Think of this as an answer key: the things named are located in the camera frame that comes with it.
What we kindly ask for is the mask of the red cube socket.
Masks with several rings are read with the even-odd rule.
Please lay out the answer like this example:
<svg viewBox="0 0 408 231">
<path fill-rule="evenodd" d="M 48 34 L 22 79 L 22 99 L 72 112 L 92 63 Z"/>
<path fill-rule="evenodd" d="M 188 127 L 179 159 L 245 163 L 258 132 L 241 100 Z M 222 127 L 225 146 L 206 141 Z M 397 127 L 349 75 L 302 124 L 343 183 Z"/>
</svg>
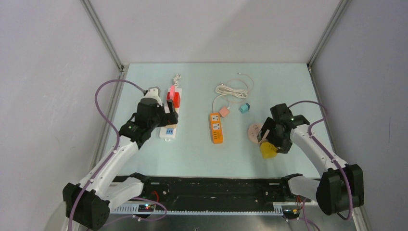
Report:
<svg viewBox="0 0 408 231">
<path fill-rule="evenodd" d="M 174 107 L 175 108 L 180 108 L 180 103 L 181 103 L 181 91 L 176 91 L 174 93 L 174 97 L 172 99 Z"/>
</svg>

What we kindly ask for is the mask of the pink round power strip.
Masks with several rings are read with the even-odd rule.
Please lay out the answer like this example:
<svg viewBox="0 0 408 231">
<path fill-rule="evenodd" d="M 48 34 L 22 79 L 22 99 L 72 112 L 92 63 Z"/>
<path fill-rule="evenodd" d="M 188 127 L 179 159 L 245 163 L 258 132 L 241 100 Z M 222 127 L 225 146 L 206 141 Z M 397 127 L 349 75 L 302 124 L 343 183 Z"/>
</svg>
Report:
<svg viewBox="0 0 408 231">
<path fill-rule="evenodd" d="M 259 134 L 259 132 L 261 131 L 263 124 L 262 123 L 254 123 L 252 125 L 249 126 L 248 131 L 247 131 L 247 135 L 248 135 L 248 139 L 253 142 L 253 143 L 262 143 L 265 142 L 265 139 L 262 139 L 261 141 L 257 140 L 257 136 Z"/>
</svg>

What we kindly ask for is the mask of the white multicolour power strip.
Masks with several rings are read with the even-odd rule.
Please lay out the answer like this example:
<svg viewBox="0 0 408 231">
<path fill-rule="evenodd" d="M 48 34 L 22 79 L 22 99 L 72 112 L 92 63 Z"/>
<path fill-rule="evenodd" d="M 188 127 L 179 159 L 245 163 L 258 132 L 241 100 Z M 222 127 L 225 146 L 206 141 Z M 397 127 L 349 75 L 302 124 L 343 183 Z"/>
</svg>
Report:
<svg viewBox="0 0 408 231">
<path fill-rule="evenodd" d="M 168 92 L 169 92 L 170 88 L 167 91 L 167 95 L 166 95 L 166 100 L 169 100 L 168 98 Z M 181 91 L 182 92 L 182 88 L 176 87 L 176 91 Z M 179 114 L 179 109 L 180 108 L 175 108 L 176 112 Z M 161 127 L 160 128 L 160 133 L 159 133 L 159 137 L 165 141 L 171 141 L 174 140 L 176 137 L 176 133 L 177 133 L 177 125 L 169 125 L 169 126 L 165 126 L 165 127 Z"/>
</svg>

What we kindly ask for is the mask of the pink plug adapter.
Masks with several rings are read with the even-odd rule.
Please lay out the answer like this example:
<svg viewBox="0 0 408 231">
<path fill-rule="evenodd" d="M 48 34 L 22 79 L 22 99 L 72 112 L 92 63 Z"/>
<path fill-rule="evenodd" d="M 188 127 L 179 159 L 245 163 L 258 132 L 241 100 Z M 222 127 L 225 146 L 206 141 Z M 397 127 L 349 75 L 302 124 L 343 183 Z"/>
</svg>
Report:
<svg viewBox="0 0 408 231">
<path fill-rule="evenodd" d="M 175 86 L 175 85 L 172 85 L 172 86 L 170 87 L 169 92 L 168 92 L 168 98 L 169 98 L 170 100 L 173 100 L 174 97 L 175 97 L 175 93 L 176 93 L 176 86 Z"/>
</svg>

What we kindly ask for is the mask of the yellow cube socket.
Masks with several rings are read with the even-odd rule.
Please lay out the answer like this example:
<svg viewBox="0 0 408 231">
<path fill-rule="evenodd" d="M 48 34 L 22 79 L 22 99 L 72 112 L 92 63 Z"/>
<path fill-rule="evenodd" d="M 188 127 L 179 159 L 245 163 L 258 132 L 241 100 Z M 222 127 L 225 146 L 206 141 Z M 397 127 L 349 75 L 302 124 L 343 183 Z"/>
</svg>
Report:
<svg viewBox="0 0 408 231">
<path fill-rule="evenodd" d="M 278 149 L 269 142 L 260 144 L 260 152 L 264 159 L 274 158 L 278 155 Z"/>
</svg>

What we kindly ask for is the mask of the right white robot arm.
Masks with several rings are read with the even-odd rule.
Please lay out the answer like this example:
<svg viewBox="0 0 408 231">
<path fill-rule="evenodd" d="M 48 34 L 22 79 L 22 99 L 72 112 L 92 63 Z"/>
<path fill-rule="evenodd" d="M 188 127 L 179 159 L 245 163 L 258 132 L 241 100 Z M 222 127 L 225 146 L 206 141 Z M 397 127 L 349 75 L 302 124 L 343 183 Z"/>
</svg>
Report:
<svg viewBox="0 0 408 231">
<path fill-rule="evenodd" d="M 294 115 L 290 107 L 277 104 L 257 135 L 275 148 L 277 154 L 287 154 L 296 145 L 319 173 L 320 179 L 291 174 L 282 178 L 279 192 L 291 201 L 297 196 L 316 201 L 326 215 L 337 214 L 350 220 L 353 209 L 364 205 L 364 174 L 357 164 L 349 164 L 330 151 L 317 138 L 312 128 L 323 121 L 310 123 L 303 115 Z"/>
</svg>

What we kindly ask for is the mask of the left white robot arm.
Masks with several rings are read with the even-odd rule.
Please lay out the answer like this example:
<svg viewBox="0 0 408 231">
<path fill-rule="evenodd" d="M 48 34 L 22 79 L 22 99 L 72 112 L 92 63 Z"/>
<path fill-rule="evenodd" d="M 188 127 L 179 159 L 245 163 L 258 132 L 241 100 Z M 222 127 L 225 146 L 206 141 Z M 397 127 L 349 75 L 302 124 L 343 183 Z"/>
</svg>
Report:
<svg viewBox="0 0 408 231">
<path fill-rule="evenodd" d="M 124 164 L 151 137 L 159 127 L 178 123 L 178 113 L 173 100 L 161 103 L 159 97 L 144 97 L 137 110 L 120 128 L 114 129 L 117 138 L 110 153 L 79 183 L 68 183 L 63 189 L 66 216 L 70 231 L 77 222 L 93 231 L 99 230 L 107 221 L 112 210 L 131 198 L 147 200 L 152 194 L 149 184 L 136 178 L 112 186 L 112 182 Z"/>
</svg>

